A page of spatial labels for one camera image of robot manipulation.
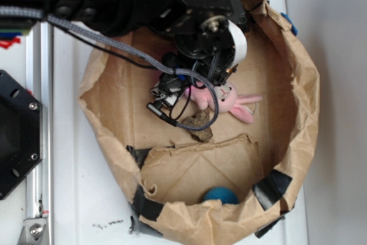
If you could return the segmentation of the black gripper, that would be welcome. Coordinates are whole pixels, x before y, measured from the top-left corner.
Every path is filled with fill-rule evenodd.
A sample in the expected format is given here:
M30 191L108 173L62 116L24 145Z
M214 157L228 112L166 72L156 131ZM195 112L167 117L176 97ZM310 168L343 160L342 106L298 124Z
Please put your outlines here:
M200 62L198 72L222 85L236 66L230 24L247 31L241 0L138 0L138 25L174 37L181 61L188 67Z

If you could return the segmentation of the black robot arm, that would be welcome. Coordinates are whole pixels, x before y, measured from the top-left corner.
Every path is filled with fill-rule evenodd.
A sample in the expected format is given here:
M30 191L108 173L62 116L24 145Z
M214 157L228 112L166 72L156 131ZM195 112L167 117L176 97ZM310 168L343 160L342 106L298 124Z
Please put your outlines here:
M241 0L1 0L1 6L36 10L2 11L4 41L26 34L48 15L80 21L108 37L147 27L175 40L178 52L166 53L164 65L195 70L215 85L244 58L238 41L249 30Z

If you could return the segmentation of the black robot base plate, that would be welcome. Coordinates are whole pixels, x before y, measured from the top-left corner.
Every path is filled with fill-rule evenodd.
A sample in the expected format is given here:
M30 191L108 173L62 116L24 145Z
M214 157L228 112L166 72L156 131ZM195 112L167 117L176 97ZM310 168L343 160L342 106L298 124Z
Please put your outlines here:
M42 105L1 70L1 200L41 161Z

